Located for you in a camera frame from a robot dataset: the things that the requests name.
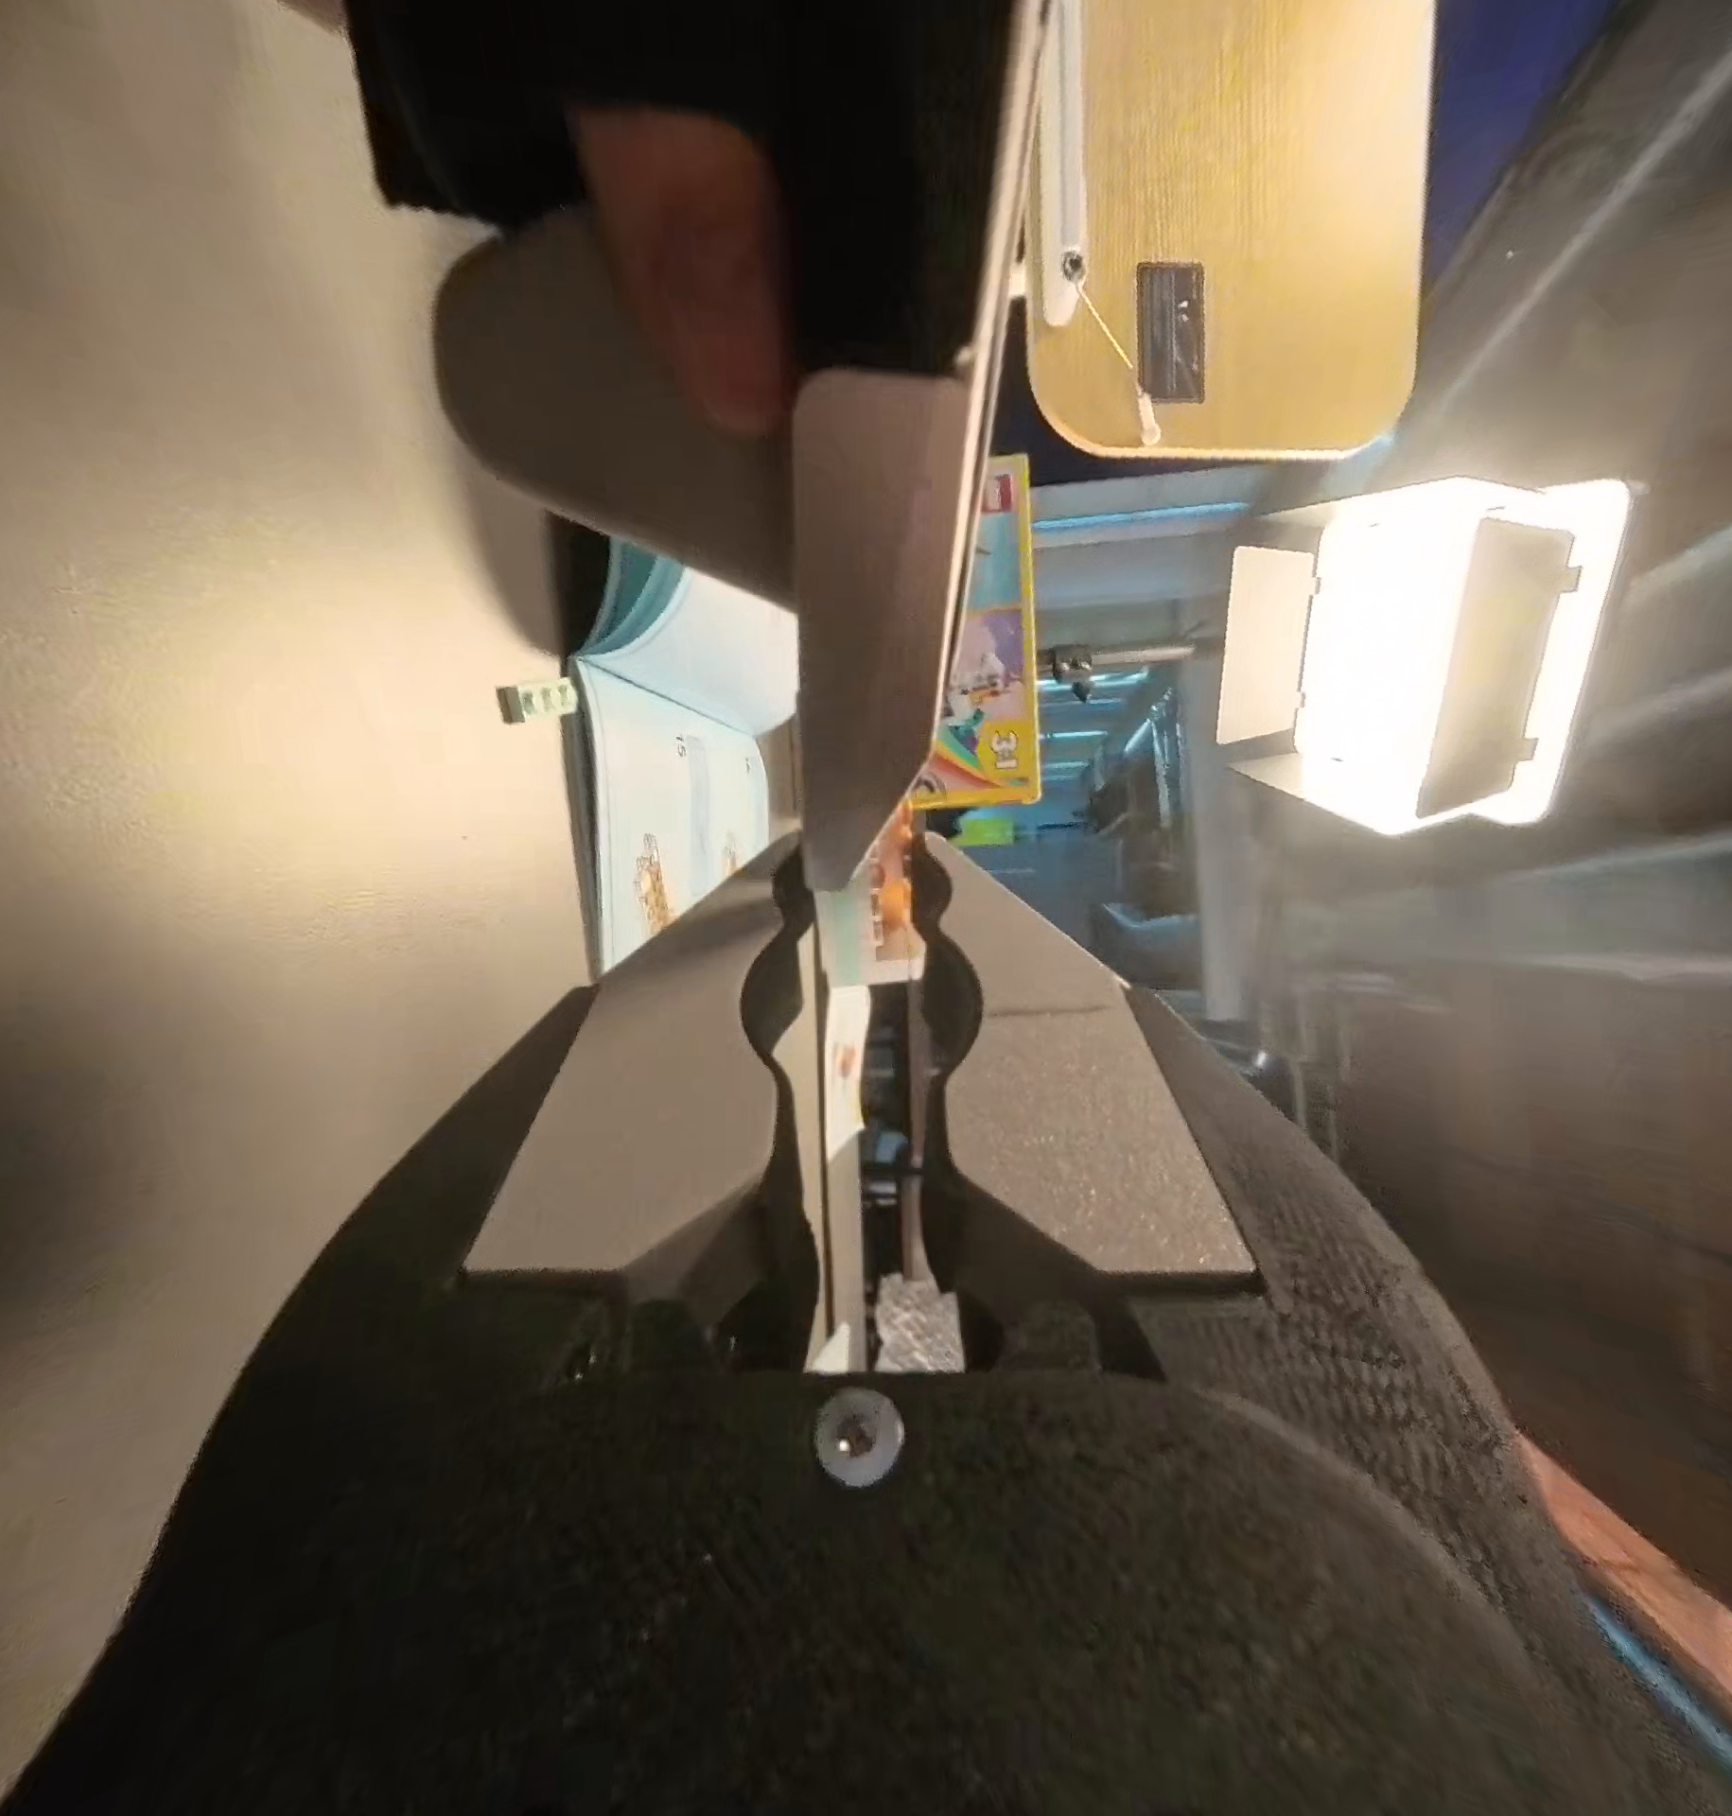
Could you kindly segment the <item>black rectangular tag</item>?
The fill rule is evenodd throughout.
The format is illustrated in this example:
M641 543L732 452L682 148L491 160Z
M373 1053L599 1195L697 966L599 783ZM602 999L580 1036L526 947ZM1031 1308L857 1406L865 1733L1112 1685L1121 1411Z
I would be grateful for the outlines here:
M1135 374L1151 403L1205 403L1207 271L1199 261L1145 261L1133 274Z

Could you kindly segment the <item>light wooden board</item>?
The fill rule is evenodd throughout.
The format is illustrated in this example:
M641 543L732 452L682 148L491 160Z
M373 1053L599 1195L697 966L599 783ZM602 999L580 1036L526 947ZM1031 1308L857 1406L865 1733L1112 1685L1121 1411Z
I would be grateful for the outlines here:
M1126 463L1374 442L1417 359L1435 4L1082 4L1096 302L1126 334L1139 264L1203 264L1207 400L1156 403L1166 452L1110 452L1135 433L1123 373L1072 329L1041 418Z

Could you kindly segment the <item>yellow lego box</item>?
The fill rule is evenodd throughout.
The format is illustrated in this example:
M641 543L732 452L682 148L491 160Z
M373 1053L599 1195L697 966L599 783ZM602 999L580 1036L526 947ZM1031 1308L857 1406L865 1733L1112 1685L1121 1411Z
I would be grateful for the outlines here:
M968 590L943 677L937 732L911 807L1005 809L1043 796L1041 664L1026 455L986 468Z

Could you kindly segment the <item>lego instruction booklet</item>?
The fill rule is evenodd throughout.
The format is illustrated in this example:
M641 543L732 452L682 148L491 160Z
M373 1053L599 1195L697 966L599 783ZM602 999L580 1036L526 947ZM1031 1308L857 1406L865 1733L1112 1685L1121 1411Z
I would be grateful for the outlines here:
M622 539L569 661L596 958L608 971L771 839L762 740L798 692L794 615Z

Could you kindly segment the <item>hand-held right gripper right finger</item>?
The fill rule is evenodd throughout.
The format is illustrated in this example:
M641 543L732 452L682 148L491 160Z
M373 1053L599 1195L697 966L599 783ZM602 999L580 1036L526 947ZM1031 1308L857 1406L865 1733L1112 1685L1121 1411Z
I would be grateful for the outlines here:
M923 839L923 1237L955 1289L1253 1289L1126 984Z

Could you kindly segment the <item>person's left hand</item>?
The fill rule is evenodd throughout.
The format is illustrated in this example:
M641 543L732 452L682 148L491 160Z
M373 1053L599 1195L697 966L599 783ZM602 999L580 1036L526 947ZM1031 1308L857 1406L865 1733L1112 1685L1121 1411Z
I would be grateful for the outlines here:
M578 107L569 137L613 281L686 403L759 437L787 416L793 345L778 187L739 128Z

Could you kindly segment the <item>orange and white lego model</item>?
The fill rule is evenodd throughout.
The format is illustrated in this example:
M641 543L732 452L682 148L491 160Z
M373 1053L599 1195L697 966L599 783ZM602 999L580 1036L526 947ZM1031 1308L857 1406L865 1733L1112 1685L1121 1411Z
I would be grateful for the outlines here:
M821 1011L821 1102L826 1157L863 1131L861 1075L874 986L909 986L923 976L924 943L914 919L911 802L887 822L865 861L839 889L816 892Z

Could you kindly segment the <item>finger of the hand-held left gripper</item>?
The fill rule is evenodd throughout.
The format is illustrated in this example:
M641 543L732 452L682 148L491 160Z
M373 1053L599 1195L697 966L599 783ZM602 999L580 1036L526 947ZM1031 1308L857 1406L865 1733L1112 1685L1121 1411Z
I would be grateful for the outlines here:
M926 759L1002 376L1051 4L794 8L802 874Z

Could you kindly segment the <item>white glowing light box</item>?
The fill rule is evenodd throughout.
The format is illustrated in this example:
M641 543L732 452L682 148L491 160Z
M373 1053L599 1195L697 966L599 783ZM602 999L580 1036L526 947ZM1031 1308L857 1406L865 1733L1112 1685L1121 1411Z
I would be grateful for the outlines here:
M1452 478L1261 514L1216 749L1380 837L1547 817L1630 528L1625 480Z

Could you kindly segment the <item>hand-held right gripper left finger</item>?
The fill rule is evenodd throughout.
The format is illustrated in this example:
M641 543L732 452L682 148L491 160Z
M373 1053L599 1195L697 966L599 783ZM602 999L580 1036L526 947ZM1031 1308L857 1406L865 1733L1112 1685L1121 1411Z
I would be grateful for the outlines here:
M604 973L468 1261L632 1302L816 1304L814 904L789 833Z

